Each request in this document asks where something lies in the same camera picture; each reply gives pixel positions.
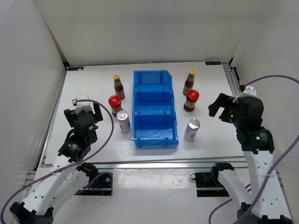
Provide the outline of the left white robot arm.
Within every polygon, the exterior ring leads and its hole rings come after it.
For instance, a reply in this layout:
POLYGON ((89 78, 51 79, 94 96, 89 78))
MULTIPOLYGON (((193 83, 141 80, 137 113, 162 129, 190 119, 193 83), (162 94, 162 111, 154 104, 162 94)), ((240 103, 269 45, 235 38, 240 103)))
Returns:
POLYGON ((64 111, 71 130, 48 173, 34 181, 36 187, 26 198, 10 207, 19 224, 53 223, 55 214, 73 195, 98 181, 97 168, 87 160, 98 139, 96 124, 103 120, 103 105, 89 99, 77 99, 73 104, 74 110, 64 111))

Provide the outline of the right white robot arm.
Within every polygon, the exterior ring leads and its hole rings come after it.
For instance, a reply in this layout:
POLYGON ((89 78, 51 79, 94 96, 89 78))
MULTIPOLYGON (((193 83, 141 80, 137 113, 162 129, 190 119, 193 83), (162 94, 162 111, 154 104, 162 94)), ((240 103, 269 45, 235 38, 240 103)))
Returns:
POLYGON ((262 126, 264 106, 253 95, 231 97, 221 93, 209 105, 209 116, 223 108, 220 120, 232 123, 246 159, 251 191, 248 192, 228 163, 215 164, 210 174, 214 186, 223 186, 238 206, 237 224, 291 224, 280 205, 271 132, 262 126))

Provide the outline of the silver can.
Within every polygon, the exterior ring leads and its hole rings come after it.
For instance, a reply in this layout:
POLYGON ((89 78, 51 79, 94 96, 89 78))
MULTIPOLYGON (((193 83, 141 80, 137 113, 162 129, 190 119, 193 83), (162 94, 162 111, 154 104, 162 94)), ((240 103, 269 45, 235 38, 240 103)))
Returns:
POLYGON ((187 141, 194 140, 199 128, 200 128, 200 121, 198 119, 190 119, 187 122, 187 126, 184 133, 184 139, 187 141))
POLYGON ((119 111, 116 115, 116 118, 123 133, 128 133, 131 131, 129 115, 125 110, 119 111))

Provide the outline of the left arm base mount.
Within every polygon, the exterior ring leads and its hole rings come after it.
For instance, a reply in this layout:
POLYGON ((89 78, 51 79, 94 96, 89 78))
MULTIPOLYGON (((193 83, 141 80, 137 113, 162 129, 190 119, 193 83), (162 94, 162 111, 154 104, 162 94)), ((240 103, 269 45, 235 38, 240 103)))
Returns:
POLYGON ((103 172, 91 176, 86 187, 83 187, 76 196, 112 196, 113 173, 103 172))

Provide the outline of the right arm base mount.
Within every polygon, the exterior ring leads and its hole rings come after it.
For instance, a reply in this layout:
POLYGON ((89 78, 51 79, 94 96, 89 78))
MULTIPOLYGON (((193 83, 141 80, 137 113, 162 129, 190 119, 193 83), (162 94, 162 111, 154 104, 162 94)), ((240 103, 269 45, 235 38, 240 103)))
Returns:
POLYGON ((195 181, 197 197, 228 197, 228 192, 218 182, 212 179, 211 173, 192 173, 189 176, 195 181))

